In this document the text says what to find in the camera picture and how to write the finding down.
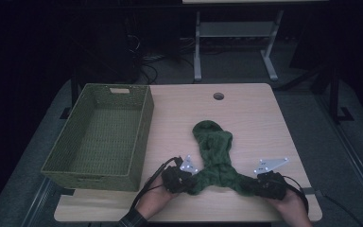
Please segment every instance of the green cloth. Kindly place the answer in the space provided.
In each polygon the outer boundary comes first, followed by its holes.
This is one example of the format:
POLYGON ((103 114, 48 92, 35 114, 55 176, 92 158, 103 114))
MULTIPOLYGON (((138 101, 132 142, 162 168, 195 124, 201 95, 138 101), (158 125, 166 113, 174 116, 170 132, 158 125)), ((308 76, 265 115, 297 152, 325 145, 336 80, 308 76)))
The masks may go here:
POLYGON ((232 167, 229 151, 233 135, 210 120, 199 122, 193 128, 193 134, 199 142, 204 169, 192 176, 197 184, 187 193, 197 195, 205 187, 216 185, 230 187, 243 196, 253 196, 250 185, 254 184, 254 179, 237 173, 232 167))

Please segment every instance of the wooden table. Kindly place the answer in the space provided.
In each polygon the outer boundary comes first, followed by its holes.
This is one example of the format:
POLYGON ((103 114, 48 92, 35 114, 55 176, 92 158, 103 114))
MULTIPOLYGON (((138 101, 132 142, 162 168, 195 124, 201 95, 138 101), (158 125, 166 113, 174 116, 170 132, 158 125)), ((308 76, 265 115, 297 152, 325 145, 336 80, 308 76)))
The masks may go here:
MULTIPOLYGON (((276 171, 311 187, 282 113, 267 84, 152 85, 155 103, 141 184, 169 158, 190 154, 202 169, 192 129, 213 120, 233 134, 230 156, 235 169, 255 178, 260 159, 289 159, 276 171), (223 100, 215 100, 222 93, 223 100)), ((118 221, 136 193, 77 189, 62 195, 58 221, 118 221)), ((309 217, 321 219, 315 195, 307 195, 309 217)), ((179 195, 151 221, 277 221, 279 214, 258 197, 242 197, 230 188, 209 186, 197 196, 179 195)))

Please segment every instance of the green basket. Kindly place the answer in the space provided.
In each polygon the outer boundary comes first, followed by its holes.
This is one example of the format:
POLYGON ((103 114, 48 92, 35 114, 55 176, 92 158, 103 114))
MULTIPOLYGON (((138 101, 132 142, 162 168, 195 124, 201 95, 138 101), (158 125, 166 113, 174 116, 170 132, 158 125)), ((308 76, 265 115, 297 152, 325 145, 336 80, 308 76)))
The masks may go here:
POLYGON ((153 109, 149 86, 86 84, 42 174, 66 188, 138 191, 153 109))

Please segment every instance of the dark background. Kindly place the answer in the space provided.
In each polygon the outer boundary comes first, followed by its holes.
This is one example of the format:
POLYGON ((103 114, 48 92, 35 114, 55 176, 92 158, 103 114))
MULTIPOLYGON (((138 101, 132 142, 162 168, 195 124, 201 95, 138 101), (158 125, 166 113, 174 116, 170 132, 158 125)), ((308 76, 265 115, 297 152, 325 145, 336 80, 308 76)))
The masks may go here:
MULTIPOLYGON (((175 16, 147 10, 131 25, 124 19, 129 12, 86 16, 62 8, 86 2, 0 1, 0 192, 65 81, 77 76, 81 84, 133 83, 139 60, 129 52, 127 32, 176 57, 174 42, 194 36, 192 12, 175 16)), ((94 7, 115 1, 91 2, 94 7)), ((304 69, 321 62, 334 65, 363 105, 363 1, 332 1, 311 13, 287 10, 284 22, 278 39, 301 39, 292 65, 304 69)))

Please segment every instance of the hand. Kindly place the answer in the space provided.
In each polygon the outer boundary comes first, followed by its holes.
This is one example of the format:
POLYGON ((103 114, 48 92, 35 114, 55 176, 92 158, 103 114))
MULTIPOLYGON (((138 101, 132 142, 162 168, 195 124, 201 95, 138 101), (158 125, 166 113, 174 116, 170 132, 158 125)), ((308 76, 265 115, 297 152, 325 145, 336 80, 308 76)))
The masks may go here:
POLYGON ((287 189, 285 198, 282 201, 263 198, 281 213, 284 221, 292 227, 312 226, 305 211, 302 199, 293 191, 287 189))
POLYGON ((138 201, 135 209, 145 219, 150 219, 152 216, 162 211, 168 202, 179 196, 179 194, 172 194, 168 192, 166 188, 164 188, 163 183, 162 176, 159 175, 150 186, 150 188, 156 188, 147 191, 146 194, 144 194, 144 196, 138 201))

